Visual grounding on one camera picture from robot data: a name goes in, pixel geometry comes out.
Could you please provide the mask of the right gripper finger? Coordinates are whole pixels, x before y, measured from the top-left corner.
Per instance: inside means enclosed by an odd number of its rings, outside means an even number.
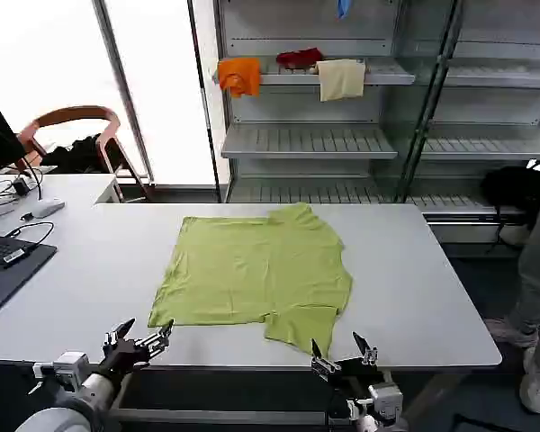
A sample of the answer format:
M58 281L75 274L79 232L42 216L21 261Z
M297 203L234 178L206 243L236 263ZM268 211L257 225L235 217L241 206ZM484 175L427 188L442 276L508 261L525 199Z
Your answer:
M322 356L320 347L316 340L311 340L311 362L310 366L314 373L321 377L330 377L341 373L341 366L333 363Z
M356 332L353 333L353 338L362 355L362 363L376 364L378 360L378 349L375 346L370 346L368 342Z

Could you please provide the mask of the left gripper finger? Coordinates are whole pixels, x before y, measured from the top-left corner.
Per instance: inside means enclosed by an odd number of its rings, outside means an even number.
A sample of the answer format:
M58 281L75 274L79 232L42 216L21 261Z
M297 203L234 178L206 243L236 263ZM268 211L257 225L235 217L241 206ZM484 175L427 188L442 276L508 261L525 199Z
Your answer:
M118 325L111 332L105 334L103 342L103 353L108 356L117 346L120 340L123 340L124 337L129 333L132 325L134 324L135 319L131 318L125 322Z
M148 355L148 358L154 358L164 352L169 346L169 338L172 333L175 321L171 319L163 325L156 333L137 341L137 347Z

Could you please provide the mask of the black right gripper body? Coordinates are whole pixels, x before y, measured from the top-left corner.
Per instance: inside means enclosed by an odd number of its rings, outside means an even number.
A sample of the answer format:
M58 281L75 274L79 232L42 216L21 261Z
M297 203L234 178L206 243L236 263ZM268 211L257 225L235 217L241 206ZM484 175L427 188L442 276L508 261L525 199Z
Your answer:
M376 366L364 365L361 358L337 362L339 369L328 377L328 384L344 396L370 396L369 387L383 383Z

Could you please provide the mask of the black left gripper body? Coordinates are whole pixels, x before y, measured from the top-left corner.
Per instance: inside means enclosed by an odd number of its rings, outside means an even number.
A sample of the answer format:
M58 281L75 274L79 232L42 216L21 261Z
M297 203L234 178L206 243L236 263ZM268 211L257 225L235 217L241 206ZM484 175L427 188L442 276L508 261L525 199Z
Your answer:
M111 339L103 343L103 361L94 372L104 376L123 376L131 373L136 364L145 364L150 359L146 346L139 346L134 339Z

